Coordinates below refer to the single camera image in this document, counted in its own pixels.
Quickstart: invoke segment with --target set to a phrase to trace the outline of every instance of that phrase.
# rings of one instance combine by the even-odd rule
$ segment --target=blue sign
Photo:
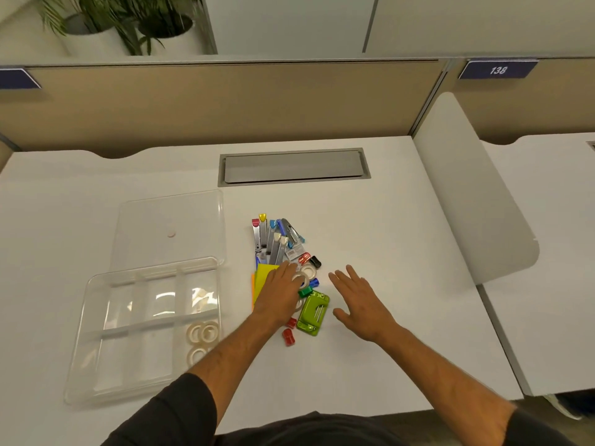
[[[0,69],[1,89],[41,89],[25,69]]]
[[[525,78],[538,62],[537,59],[470,60],[459,75],[459,80]]]

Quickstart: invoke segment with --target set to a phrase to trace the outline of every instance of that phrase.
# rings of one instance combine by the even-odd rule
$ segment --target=person's left hand
[[[303,277],[292,280],[298,265],[283,262],[277,269],[267,275],[252,315],[260,318],[275,330],[285,325],[293,316],[298,303],[298,289],[303,283]]]

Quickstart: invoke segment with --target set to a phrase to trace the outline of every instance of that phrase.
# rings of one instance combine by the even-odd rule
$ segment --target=small clear plastic box
[[[154,394],[189,368],[189,326],[221,326],[215,257],[96,275],[87,284],[64,400]],[[209,343],[216,345],[219,335]]]
[[[211,350],[221,337],[218,268],[225,258],[219,190],[123,203],[113,272],[94,276],[85,289],[64,401],[155,394]],[[208,342],[200,338],[206,325]]]

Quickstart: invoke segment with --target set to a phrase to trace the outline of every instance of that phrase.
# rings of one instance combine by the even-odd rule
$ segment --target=white desk
[[[220,153],[343,147],[364,148],[371,179],[223,188],[224,333],[250,312],[250,220],[284,216],[323,262],[331,308],[345,306],[326,273],[351,263],[404,326],[502,396],[522,397],[410,137],[166,147],[120,160],[16,153],[0,175],[0,442],[98,444],[143,404],[63,403],[85,284],[109,269],[122,202],[215,189]],[[429,407],[388,356],[329,312],[319,336],[298,332],[286,348],[279,334],[265,345],[219,432],[311,410]]]
[[[525,394],[595,388],[595,133],[485,144],[539,241],[537,263],[484,285]]]

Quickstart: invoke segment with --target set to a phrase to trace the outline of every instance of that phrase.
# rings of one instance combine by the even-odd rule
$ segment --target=black shirt
[[[193,374],[183,374],[109,435],[104,446],[406,446],[373,418],[309,413],[215,436],[217,408],[211,391]],[[572,446],[560,432],[517,410],[504,446]]]

